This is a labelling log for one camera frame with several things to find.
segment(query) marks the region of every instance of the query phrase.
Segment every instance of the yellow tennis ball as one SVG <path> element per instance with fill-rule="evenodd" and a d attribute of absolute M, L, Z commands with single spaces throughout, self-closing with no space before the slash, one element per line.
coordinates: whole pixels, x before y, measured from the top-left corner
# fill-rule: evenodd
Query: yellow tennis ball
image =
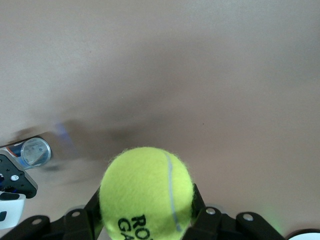
<path fill-rule="evenodd" d="M 184 163 L 163 149 L 124 151 L 106 170 L 99 203 L 112 240 L 179 240 L 192 217 L 194 188 Z"/>

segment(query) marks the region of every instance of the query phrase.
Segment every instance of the metal screw head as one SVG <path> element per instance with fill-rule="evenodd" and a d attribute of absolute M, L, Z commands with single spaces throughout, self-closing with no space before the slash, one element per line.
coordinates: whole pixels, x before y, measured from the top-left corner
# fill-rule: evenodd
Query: metal screw head
<path fill-rule="evenodd" d="M 206 210 L 206 213 L 207 214 L 210 214 L 210 215 L 215 215 L 216 214 L 216 210 L 212 207 L 208 207 Z"/>
<path fill-rule="evenodd" d="M 80 212 L 79 212 L 79 211 L 75 211 L 75 212 L 73 212 L 73 213 L 71 214 L 71 216 L 72 216 L 73 218 L 78 217 L 79 215 L 80 215 Z"/>
<path fill-rule="evenodd" d="M 250 221 L 250 222 L 254 220 L 254 217 L 251 216 L 248 213 L 243 214 L 243 218 L 244 218 L 244 220 L 247 220 L 247 221 Z"/>
<path fill-rule="evenodd" d="M 32 225 L 37 225 L 37 224 L 39 224 L 39 223 L 41 223 L 42 222 L 42 219 L 41 218 L 38 218 L 38 219 L 36 219 L 36 220 L 33 220 L 32 221 Z"/>

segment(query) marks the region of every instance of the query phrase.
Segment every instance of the screw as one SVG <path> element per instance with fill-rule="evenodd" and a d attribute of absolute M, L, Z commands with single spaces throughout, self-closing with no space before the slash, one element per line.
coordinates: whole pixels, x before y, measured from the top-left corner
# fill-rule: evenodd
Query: screw
<path fill-rule="evenodd" d="M 72 217 L 75 218 L 75 217 L 78 217 L 80 215 L 80 212 L 79 211 L 75 211 L 74 213 L 72 213 Z"/>
<path fill-rule="evenodd" d="M 215 215 L 216 214 L 216 210 L 212 207 L 208 207 L 206 210 L 206 213 L 207 214 L 210 214 L 210 215 Z"/>
<path fill-rule="evenodd" d="M 251 216 L 248 213 L 243 214 L 243 218 L 244 218 L 244 220 L 247 220 L 247 221 L 250 221 L 250 222 L 254 220 L 254 217 Z"/>
<path fill-rule="evenodd" d="M 12 175 L 10 179 L 11 179 L 11 181 L 15 182 L 15 181 L 17 181 L 19 179 L 19 176 L 18 175 Z"/>
<path fill-rule="evenodd" d="M 32 221 L 32 225 L 38 225 L 41 222 L 42 222 L 42 219 L 38 218 L 38 219 Z"/>

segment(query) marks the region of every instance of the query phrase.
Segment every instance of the black plastic bracket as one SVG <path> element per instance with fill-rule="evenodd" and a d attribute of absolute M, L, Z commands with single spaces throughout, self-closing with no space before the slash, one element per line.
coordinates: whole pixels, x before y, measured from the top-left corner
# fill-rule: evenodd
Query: black plastic bracket
<path fill-rule="evenodd" d="M 285 240 L 266 220 L 254 212 L 239 213 L 236 219 L 215 207 L 206 207 L 194 185 L 192 226 L 182 240 Z M 32 216 L 1 240 L 97 240 L 103 223 L 99 190 L 84 209 L 75 209 L 51 222 L 47 216 Z"/>
<path fill-rule="evenodd" d="M 37 190 L 38 185 L 29 174 L 7 151 L 0 150 L 0 191 L 24 194 L 27 199 L 31 199 L 37 194 Z"/>

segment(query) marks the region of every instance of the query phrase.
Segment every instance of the white plastic part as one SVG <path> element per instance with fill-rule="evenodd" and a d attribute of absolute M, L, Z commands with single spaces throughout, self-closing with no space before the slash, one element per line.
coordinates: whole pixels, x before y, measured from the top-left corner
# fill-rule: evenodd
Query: white plastic part
<path fill-rule="evenodd" d="M 320 233 L 310 232 L 291 237 L 289 240 L 320 240 Z"/>
<path fill-rule="evenodd" d="M 24 211 L 26 196 L 0 191 L 0 230 L 15 227 Z"/>

